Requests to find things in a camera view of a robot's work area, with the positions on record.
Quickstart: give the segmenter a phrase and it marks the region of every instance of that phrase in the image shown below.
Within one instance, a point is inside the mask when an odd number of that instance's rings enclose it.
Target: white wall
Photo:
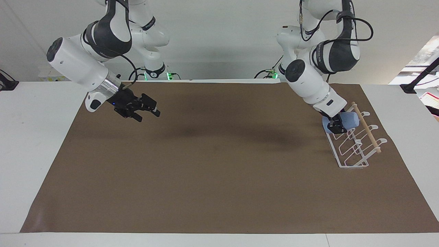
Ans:
[[[21,80],[35,80],[36,67],[47,65],[43,51],[60,36],[72,36],[101,18],[104,8],[93,0],[0,0],[8,3],[22,27],[10,27],[0,15],[0,66]],[[276,42],[282,25],[296,25],[298,0],[150,0],[158,22],[172,36],[162,49],[165,62],[186,79],[250,78],[274,65],[282,54]],[[375,28],[375,38],[361,44],[362,58],[354,70],[332,76],[332,82],[388,84],[437,33],[435,0],[356,0],[356,14]],[[328,37],[335,33],[332,23]],[[34,44],[24,41],[27,29]],[[368,29],[359,24],[359,35]],[[133,54],[131,58],[141,65]],[[122,59],[108,67],[124,77],[131,68]]]

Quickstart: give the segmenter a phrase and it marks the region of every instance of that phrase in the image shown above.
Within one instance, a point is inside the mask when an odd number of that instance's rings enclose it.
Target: black stand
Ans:
[[[18,81],[16,81],[16,80],[8,80],[2,74],[0,74],[0,81],[3,84],[3,86],[0,87],[0,91],[12,91],[18,85]]]
[[[428,74],[430,74],[436,67],[439,66],[439,58],[437,58],[430,66],[428,66],[414,81],[410,84],[402,84],[401,88],[406,94],[415,94],[416,91],[414,87],[424,79]]]

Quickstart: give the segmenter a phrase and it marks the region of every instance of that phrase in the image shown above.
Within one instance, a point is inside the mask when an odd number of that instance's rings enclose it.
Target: wire rack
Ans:
[[[369,166],[368,159],[376,153],[381,153],[381,145],[387,143],[387,139],[375,139],[373,131],[377,125],[368,125],[365,117],[369,112],[360,112],[358,105],[353,102],[348,112],[355,111],[361,125],[350,129],[344,134],[326,134],[332,152],[340,168],[364,168]]]

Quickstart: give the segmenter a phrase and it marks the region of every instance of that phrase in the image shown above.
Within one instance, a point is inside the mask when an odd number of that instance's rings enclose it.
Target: black clamp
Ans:
[[[328,129],[334,134],[344,134],[347,133],[348,130],[343,126],[343,120],[340,114],[335,115],[334,117],[328,116],[326,113],[320,113],[323,116],[329,119]]]
[[[14,80],[10,75],[8,76],[12,80],[8,80],[3,74],[0,73],[0,91],[12,91],[17,87],[19,82]]]

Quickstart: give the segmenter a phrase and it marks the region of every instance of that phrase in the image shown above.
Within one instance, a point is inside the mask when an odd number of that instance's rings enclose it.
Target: circular joint cap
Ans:
[[[294,60],[285,70],[285,77],[289,82],[296,82],[305,71],[305,62],[301,59]]]

